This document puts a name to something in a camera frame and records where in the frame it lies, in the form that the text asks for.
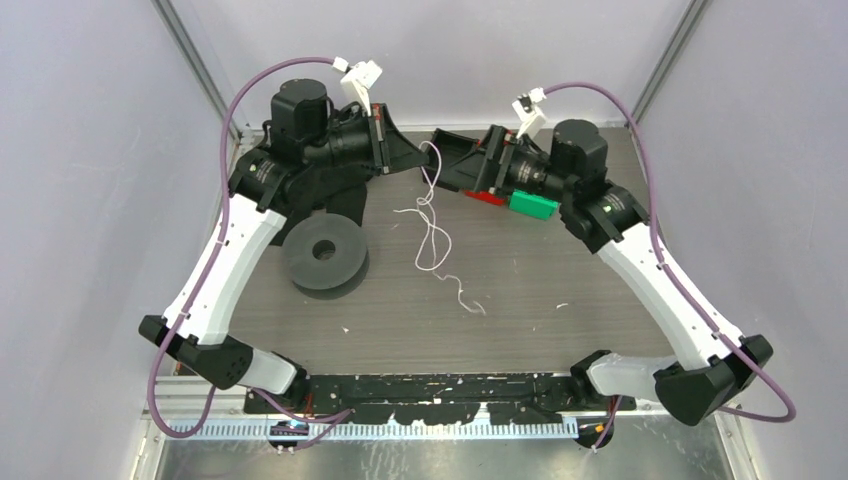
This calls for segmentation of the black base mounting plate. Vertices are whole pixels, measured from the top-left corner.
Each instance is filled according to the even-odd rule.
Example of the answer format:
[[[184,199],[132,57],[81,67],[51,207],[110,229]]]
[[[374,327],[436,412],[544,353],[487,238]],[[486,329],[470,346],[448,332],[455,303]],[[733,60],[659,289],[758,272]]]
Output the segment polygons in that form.
[[[481,411],[498,426],[554,424],[562,414],[606,413],[615,404],[557,373],[311,375],[272,399],[298,414],[348,410],[351,424],[426,426],[465,425]]]

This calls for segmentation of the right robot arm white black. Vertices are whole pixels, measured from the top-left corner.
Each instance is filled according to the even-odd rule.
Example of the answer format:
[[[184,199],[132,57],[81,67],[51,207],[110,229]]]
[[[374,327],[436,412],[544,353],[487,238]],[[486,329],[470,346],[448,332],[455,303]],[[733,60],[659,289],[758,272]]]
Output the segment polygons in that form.
[[[667,274],[673,260],[652,239],[647,210],[607,177],[608,144],[595,124],[558,123],[548,150],[498,125],[480,139],[439,129],[431,140],[429,169],[440,187],[557,204],[567,231],[624,280],[668,340],[669,357],[599,350],[574,364],[570,392],[580,408],[629,396],[694,426],[746,389],[772,357],[765,337],[743,334],[682,275]]]

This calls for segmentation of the red plastic bin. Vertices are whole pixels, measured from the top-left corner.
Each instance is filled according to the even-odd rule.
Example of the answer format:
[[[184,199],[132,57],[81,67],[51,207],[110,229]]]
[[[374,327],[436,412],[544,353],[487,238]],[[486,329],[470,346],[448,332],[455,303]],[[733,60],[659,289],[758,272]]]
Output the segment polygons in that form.
[[[469,190],[465,190],[464,195],[469,197],[469,198],[473,198],[473,199],[476,199],[478,201],[482,201],[482,202],[492,204],[492,205],[496,205],[496,206],[503,206],[507,203],[506,198],[499,197],[497,195],[491,194],[488,191],[472,192],[472,191],[469,191]]]

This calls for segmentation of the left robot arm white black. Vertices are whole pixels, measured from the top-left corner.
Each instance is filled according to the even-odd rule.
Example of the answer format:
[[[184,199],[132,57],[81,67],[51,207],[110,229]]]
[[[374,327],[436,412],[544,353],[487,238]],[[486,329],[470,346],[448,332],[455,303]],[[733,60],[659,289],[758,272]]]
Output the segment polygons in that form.
[[[280,412],[298,412],[307,398],[296,380],[300,366],[230,334],[247,281],[265,249],[316,209],[357,223],[371,178],[428,161],[384,104],[369,113],[356,103],[333,113],[274,113],[266,141],[225,172],[221,213],[184,287],[163,313],[141,320],[139,333],[156,346],[155,360],[170,357],[220,390],[263,390]]]

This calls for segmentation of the green plastic bin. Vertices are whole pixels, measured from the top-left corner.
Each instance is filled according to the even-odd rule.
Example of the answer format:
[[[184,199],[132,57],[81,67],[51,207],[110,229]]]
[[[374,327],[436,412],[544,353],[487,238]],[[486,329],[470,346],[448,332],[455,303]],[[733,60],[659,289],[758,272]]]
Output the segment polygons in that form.
[[[509,199],[510,210],[540,220],[551,218],[558,208],[556,201],[521,190],[515,190]]]

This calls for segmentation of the black plastic bin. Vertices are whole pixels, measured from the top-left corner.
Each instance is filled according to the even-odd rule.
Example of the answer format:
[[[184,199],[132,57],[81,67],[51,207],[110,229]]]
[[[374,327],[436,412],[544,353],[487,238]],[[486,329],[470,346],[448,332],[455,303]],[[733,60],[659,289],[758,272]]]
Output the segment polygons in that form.
[[[428,156],[422,167],[423,182],[454,192],[489,192],[492,171],[487,149],[491,137],[490,131],[474,138],[436,129],[429,140],[421,143]]]

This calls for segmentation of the grey plastic cable spool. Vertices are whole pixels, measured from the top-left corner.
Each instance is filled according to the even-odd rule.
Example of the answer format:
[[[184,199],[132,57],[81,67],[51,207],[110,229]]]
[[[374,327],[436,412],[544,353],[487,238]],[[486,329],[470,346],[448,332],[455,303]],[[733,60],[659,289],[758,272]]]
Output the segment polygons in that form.
[[[361,285],[370,267],[367,238],[353,220],[319,214],[296,225],[283,246],[290,282],[317,300],[340,299]]]

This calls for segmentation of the black cloth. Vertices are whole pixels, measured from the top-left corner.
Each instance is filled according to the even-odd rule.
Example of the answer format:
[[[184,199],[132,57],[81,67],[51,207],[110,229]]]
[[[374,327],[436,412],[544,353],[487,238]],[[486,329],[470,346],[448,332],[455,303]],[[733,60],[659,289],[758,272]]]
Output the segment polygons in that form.
[[[287,204],[283,215],[286,222],[283,228],[270,241],[271,246],[282,246],[291,230],[310,218],[315,212],[323,210],[327,214],[337,214],[363,225],[368,190],[365,181],[343,188],[326,188],[324,183],[317,184],[305,194],[296,196],[295,202]]]

